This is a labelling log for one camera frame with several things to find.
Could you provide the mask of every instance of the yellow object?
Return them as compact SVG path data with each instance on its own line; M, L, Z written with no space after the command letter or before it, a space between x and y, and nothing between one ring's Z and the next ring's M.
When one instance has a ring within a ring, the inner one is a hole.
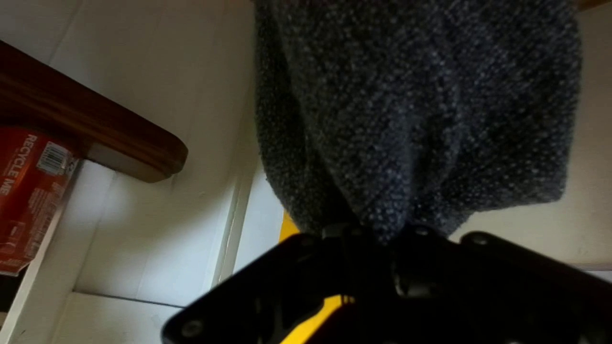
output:
M292 223L288 214L283 216L281 235L279 239L286 239L298 233L298 227ZM340 296L327 298L321 311L307 321L300 323L284 340L283 344L304 344L325 319L342 304Z

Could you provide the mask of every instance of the gray knit fabric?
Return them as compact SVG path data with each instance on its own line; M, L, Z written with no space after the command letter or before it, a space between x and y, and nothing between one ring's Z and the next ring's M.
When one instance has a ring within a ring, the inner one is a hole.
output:
M254 0L258 139L298 227L556 201L579 38L566 0Z

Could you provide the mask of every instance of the dark wooden shelf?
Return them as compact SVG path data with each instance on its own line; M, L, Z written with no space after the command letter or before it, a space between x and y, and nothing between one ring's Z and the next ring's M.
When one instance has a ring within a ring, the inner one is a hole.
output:
M0 124L74 139L80 153L143 181L181 170L187 147L170 132L0 42Z

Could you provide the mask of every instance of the red packaging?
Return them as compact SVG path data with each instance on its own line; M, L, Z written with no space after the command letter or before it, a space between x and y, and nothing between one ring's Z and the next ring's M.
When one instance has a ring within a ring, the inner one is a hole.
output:
M76 162L65 141L0 126L0 275L17 275L36 256Z

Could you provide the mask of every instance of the yellow strap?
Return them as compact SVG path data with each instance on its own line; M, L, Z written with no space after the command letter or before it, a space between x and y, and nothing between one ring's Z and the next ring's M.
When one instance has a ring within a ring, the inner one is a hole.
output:
M298 227L292 223L290 216L283 216L279 241L298 233ZM300 323L292 332L283 340L283 344L304 344L325 319L340 306L340 296L327 298L321 311L307 321Z

